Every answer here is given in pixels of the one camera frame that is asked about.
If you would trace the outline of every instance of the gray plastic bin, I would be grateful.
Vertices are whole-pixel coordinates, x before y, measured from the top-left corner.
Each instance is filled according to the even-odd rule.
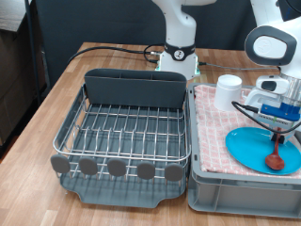
[[[188,88],[187,130],[191,147],[188,203],[197,211],[301,218],[301,180],[203,172],[199,168],[194,87]]]

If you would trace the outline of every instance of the white cup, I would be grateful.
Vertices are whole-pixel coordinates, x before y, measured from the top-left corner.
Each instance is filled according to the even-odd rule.
[[[225,74],[218,78],[214,106],[222,111],[234,111],[232,102],[239,102],[243,81],[240,77]]]

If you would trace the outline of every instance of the dish rack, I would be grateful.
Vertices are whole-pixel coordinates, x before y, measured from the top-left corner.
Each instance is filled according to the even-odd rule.
[[[92,70],[54,140],[51,162],[82,202],[154,208],[186,188],[186,80]]]

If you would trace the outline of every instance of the wire rack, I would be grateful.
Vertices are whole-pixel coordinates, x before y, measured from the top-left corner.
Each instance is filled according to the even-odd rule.
[[[185,112],[182,109],[139,107],[126,105],[90,105],[87,96],[79,105],[68,133],[54,147],[70,162],[71,178],[80,174],[84,179],[96,177],[114,179],[108,169],[110,159],[122,160],[126,165],[124,182],[136,177],[141,162],[154,165],[155,180],[166,180],[166,167],[177,164],[183,169],[190,152],[186,147]],[[79,166],[82,157],[93,158],[97,164],[95,175],[85,175]]]

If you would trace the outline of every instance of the spoon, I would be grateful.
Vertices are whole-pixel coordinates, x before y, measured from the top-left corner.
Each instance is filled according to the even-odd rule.
[[[273,170],[283,170],[285,166],[283,159],[278,154],[279,139],[280,139],[280,134],[277,134],[274,152],[266,156],[265,158],[265,164]]]

